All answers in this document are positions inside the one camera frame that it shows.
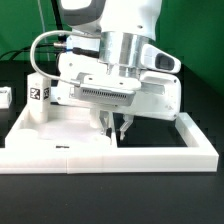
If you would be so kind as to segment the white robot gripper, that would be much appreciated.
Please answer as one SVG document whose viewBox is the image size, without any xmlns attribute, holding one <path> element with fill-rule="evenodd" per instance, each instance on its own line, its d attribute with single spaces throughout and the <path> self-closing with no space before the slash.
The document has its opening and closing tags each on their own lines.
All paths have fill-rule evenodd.
<svg viewBox="0 0 224 224">
<path fill-rule="evenodd" d="M 140 54 L 140 69 L 129 71 L 118 65 L 113 67 L 87 56 L 64 53 L 59 59 L 61 80 L 58 83 L 57 101 L 66 106 L 77 106 L 101 110 L 99 119 L 102 134 L 110 137 L 111 127 L 109 112 L 127 114 L 120 127 L 120 139 L 132 125 L 134 116 L 162 120 L 174 120 L 180 111 L 181 84 L 175 76 L 180 71 L 181 63 L 174 57 L 156 47 L 145 44 Z M 141 89 L 134 96 L 130 106 L 114 106 L 70 97 L 70 88 L 79 87 L 80 73 L 93 75 L 112 75 L 136 78 L 141 82 Z"/>
</svg>

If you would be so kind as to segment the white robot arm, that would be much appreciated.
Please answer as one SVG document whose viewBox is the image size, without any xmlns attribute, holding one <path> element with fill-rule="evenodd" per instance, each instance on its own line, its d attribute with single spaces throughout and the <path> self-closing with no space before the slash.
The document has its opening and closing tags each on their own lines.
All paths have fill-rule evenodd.
<svg viewBox="0 0 224 224">
<path fill-rule="evenodd" d="M 174 120 L 180 111 L 181 62 L 154 47 L 162 0 L 61 0 L 74 31 L 98 34 L 67 39 L 59 71 L 57 101 L 88 108 L 103 128 L 108 113 L 120 113 L 124 136 L 135 116 Z"/>
</svg>

